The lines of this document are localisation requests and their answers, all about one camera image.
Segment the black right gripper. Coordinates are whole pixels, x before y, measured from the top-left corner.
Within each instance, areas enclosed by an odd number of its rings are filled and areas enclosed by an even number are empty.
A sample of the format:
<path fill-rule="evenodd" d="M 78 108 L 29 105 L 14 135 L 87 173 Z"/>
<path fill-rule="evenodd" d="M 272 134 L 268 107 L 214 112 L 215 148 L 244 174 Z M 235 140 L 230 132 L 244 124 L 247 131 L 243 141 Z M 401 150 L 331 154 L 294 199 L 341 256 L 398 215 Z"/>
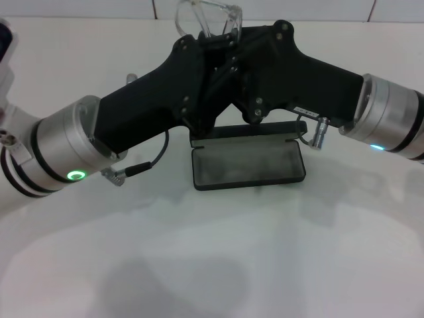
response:
<path fill-rule="evenodd" d="M 276 109 L 326 117 L 333 127 L 353 120 L 364 78 L 302 53 L 291 23 L 233 28 L 197 41 L 204 50 L 231 50 L 231 87 L 237 107 L 249 122 Z"/>

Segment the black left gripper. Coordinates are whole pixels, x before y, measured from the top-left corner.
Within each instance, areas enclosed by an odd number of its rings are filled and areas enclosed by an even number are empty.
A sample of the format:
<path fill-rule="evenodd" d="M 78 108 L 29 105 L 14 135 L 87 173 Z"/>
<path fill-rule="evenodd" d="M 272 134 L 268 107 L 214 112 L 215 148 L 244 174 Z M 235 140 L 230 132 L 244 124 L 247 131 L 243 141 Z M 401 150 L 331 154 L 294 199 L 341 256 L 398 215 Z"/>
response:
<path fill-rule="evenodd" d="M 95 139 L 121 153 L 181 126 L 199 101 L 204 75 L 202 47 L 194 37 L 182 37 L 163 64 L 101 99 Z M 229 106 L 232 80 L 230 71 L 212 76 L 199 106 L 201 133 L 208 133 Z"/>

